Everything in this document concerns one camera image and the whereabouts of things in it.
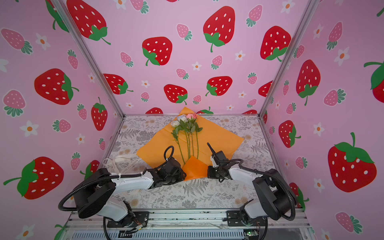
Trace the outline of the orange wrapping paper sheet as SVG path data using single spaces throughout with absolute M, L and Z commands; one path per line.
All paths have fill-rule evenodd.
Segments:
M 196 113 L 186 107 L 179 114 L 179 116 L 182 115 L 194 117 L 195 123 L 202 130 L 198 133 L 188 134 L 181 130 L 174 137 L 176 126 L 170 123 L 141 147 L 137 156 L 150 167 L 155 168 L 164 162 L 165 149 L 174 146 L 173 157 L 181 164 L 183 171 L 187 174 L 185 180 L 206 178 L 208 166 L 213 165 L 212 152 L 207 144 L 210 144 L 216 152 L 223 151 L 225 156 L 230 159 L 244 139 L 203 117 L 196 116 Z

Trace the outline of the cream fake rose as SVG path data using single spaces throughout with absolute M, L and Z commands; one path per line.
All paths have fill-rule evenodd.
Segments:
M 186 136 L 188 159 L 189 159 L 191 157 L 191 150 L 190 150 L 190 140 L 189 140 L 188 119 L 186 115 L 180 115 L 177 117 L 177 120 L 180 123 L 180 130 L 183 131 Z

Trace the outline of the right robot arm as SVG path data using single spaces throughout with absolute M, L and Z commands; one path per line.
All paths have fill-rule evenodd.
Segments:
M 211 161 L 209 179 L 238 181 L 254 187 L 258 200 L 250 200 L 240 207 L 239 219 L 244 225 L 252 225 L 259 217 L 275 221 L 296 218 L 297 197 L 277 170 L 262 172 L 247 168 L 243 160 L 229 160 L 222 151 L 213 152 Z

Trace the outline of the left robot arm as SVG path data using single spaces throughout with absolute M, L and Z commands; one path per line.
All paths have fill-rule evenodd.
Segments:
M 173 158 L 157 168 L 136 174 L 112 174 L 102 168 L 67 194 L 59 202 L 58 209 L 63 212 L 77 211 L 81 219 L 98 215 L 120 222 L 128 217 L 129 207 L 115 202 L 114 195 L 170 186 L 183 182 L 186 177 L 179 162 Z

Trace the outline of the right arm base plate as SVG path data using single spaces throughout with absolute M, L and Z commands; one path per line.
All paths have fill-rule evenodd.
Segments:
M 244 211 L 226 211 L 226 217 L 223 222 L 227 222 L 230 227 L 265 227 L 267 225 L 266 219 L 257 217 L 251 219 Z

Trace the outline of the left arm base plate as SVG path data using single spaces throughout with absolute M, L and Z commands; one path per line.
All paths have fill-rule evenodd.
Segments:
M 122 220 L 116 222 L 109 220 L 108 228 L 145 228 L 149 220 L 150 212 L 133 212 L 129 213 Z

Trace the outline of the aluminium front rail frame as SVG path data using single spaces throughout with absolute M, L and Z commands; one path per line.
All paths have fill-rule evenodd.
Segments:
M 315 232 L 305 213 L 296 210 L 296 218 L 265 221 L 252 226 L 237 220 L 236 209 L 142 209 L 136 213 L 146 226 L 133 228 L 103 226 L 103 218 L 80 219 L 72 213 L 60 240 L 315 240 Z

